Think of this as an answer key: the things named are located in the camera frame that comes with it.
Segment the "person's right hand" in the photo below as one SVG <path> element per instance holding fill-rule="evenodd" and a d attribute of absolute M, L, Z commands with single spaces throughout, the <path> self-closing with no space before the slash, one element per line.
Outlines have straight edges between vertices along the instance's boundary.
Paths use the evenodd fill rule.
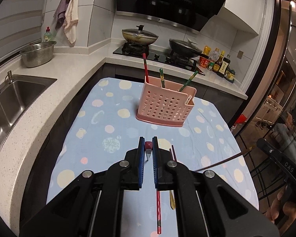
<path fill-rule="evenodd" d="M 265 216 L 272 223 L 279 217 L 280 211 L 288 217 L 286 224 L 291 225 L 296 219 L 296 204 L 285 200 L 285 195 L 289 194 L 289 186 L 283 187 L 277 194 L 276 198 L 272 202 L 271 206 L 267 209 Z"/>

